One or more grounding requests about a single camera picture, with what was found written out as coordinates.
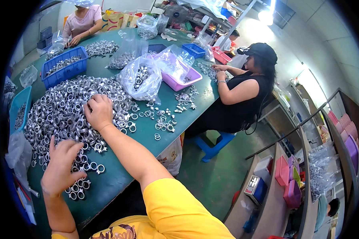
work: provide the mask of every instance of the fluorescent light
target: fluorescent light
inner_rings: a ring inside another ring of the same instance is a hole
[[[273,14],[270,11],[263,11],[258,13],[258,18],[267,26],[273,25]]]

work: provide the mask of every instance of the person in yellow shirt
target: person in yellow shirt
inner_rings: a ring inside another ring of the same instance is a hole
[[[91,238],[233,238],[225,225],[161,165],[144,146],[112,124],[112,101],[94,95],[84,105],[87,121],[115,152],[126,171],[140,185],[147,216],[129,216]],[[78,238],[75,221],[61,193],[85,172],[70,172],[82,143],[50,141],[50,162],[41,179],[52,239]]]

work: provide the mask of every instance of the plastic stool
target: plastic stool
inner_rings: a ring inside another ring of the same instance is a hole
[[[205,163],[209,162],[210,159],[216,156],[219,151],[225,147],[237,134],[231,134],[222,131],[218,131],[218,133],[221,136],[217,138],[217,144],[213,148],[209,147],[199,135],[197,135],[194,139],[196,144],[202,149],[202,151],[206,153],[206,155],[202,158],[202,161]]]

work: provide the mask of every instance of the green table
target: green table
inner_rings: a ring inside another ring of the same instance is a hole
[[[174,30],[172,35],[177,41],[166,41],[160,36],[149,40],[149,44],[164,44],[166,46],[176,44],[179,47],[182,44],[189,43],[189,38],[182,32]],[[91,38],[88,38],[80,42],[79,46],[85,46],[95,41],[108,40],[121,44],[122,38],[119,36],[118,31],[111,31],[106,33],[95,34]],[[87,70],[82,74],[94,77],[110,77],[120,72],[120,70],[105,69],[104,67],[109,63],[109,56],[106,57],[92,57],[88,59]],[[196,59],[207,63],[203,58]],[[33,65],[39,70],[37,81],[32,85],[32,101],[35,102],[45,94],[44,83],[40,79],[40,70],[45,63],[45,55],[36,60]],[[199,73],[202,73],[198,67],[195,67]],[[158,97],[161,99],[162,105],[160,109],[169,108],[172,113],[176,115],[177,125],[175,126],[175,132],[158,131],[155,129],[155,120],[148,117],[138,117],[136,120],[137,130],[134,133],[128,133],[136,141],[140,142],[148,150],[150,150],[154,156],[160,155],[163,150],[168,147],[192,122],[196,120],[218,97],[217,85],[213,83],[207,75],[202,74],[203,79],[196,82],[194,85],[200,93],[195,97],[195,104],[197,108],[195,110],[188,109],[183,113],[174,113],[176,109],[177,101],[174,96],[174,91],[164,82],[161,84],[161,88],[158,93]],[[20,75],[16,76],[13,82],[19,87],[16,94],[22,90],[22,86],[19,82]],[[189,92],[189,87],[179,92]],[[137,101],[137,104],[141,108],[139,112],[144,112],[148,109],[145,106],[146,101]],[[155,141],[154,134],[159,133],[161,140]],[[97,175],[94,171],[88,171],[88,178],[92,182],[89,190],[86,191],[85,199],[73,201],[68,198],[66,193],[63,193],[65,201],[67,202],[72,215],[77,223],[77,229],[82,229],[91,219],[93,219],[103,208],[106,207],[117,195],[119,195],[132,181],[133,178],[120,164],[117,157],[110,149],[98,154],[93,150],[89,151],[88,159],[95,161],[98,164],[103,164],[106,168],[105,172]],[[28,181],[31,188],[41,193],[40,179],[43,175],[41,166],[37,163],[36,167],[30,167],[28,171]],[[48,219],[46,215],[45,205],[43,198],[33,197],[33,204],[35,208],[35,218],[37,222],[37,228],[41,235],[49,236],[50,228],[48,225]]]

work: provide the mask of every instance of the woman in black tank top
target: woman in black tank top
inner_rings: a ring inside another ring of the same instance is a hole
[[[243,69],[228,65],[213,65],[217,72],[220,97],[186,130],[187,138],[207,130],[236,133],[243,123],[254,119],[275,81],[275,64],[278,60],[273,48],[266,43],[255,43],[238,54],[249,57]],[[234,78],[226,82],[226,73]]]

